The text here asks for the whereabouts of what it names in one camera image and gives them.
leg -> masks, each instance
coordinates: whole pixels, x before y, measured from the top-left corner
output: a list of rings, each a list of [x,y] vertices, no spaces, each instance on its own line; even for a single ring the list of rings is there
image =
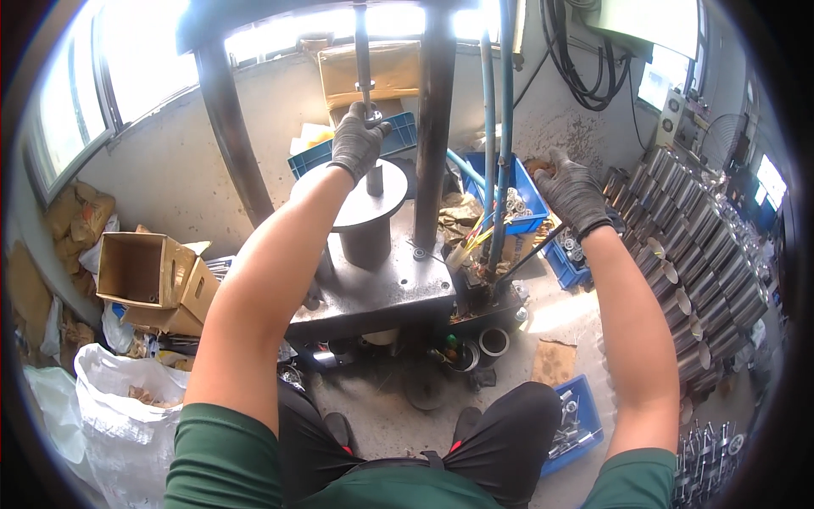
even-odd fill
[[[548,458],[562,407],[548,385],[526,382],[486,409],[444,457],[450,472],[473,480],[503,507],[525,507]]]
[[[331,435],[311,400],[278,380],[282,496],[288,506],[325,488],[365,460]]]

forearm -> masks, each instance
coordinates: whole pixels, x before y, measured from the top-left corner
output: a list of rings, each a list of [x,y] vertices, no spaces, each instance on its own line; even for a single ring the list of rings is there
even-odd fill
[[[627,414],[674,412],[674,419],[664,420],[667,429],[655,427],[655,432],[663,434],[674,448],[678,433],[678,367],[661,307],[613,228],[594,230],[583,239],[582,247],[597,289],[619,419],[626,419]]]
[[[240,249],[207,321],[251,325],[257,330],[250,337],[282,339],[352,186],[348,172],[335,166],[304,176],[289,201]]]

knee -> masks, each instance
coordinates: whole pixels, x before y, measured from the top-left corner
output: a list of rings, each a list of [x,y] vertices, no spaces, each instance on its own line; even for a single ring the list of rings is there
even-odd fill
[[[540,382],[525,382],[515,391],[523,399],[523,404],[538,415],[555,415],[559,418],[562,413],[562,403],[554,389]]]

open cardboard box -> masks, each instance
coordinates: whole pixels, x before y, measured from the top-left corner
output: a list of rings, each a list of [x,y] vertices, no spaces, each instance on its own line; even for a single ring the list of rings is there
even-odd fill
[[[200,336],[209,305],[219,286],[220,282],[206,266],[206,262],[198,258],[176,309],[130,307],[122,320],[153,333]]]
[[[196,258],[195,251],[167,235],[106,232],[96,295],[130,307],[177,308]]]

gray work glove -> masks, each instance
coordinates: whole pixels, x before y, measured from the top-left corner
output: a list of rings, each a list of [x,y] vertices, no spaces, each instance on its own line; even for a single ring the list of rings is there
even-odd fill
[[[354,185],[358,184],[373,169],[382,151],[382,140],[392,130],[390,122],[366,129],[365,104],[356,101],[336,127],[330,165],[345,168],[353,177]]]
[[[549,154],[557,173],[551,178],[538,169],[534,181],[554,213],[576,233],[577,241],[599,226],[612,226],[605,212],[605,196],[591,170],[568,159],[558,148]]]

